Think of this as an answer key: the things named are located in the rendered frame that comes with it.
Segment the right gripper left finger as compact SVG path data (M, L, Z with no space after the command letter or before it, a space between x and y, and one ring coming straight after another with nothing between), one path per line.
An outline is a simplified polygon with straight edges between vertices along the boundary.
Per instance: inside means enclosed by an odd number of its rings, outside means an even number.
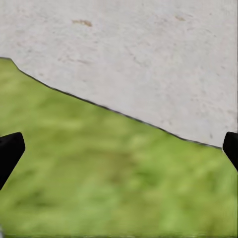
M25 152L21 132L0 137L0 191Z

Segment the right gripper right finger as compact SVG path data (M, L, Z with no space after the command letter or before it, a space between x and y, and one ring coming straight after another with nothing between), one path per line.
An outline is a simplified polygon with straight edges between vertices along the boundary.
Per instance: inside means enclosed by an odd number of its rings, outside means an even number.
M227 132L223 142L223 151L238 171L238 134Z

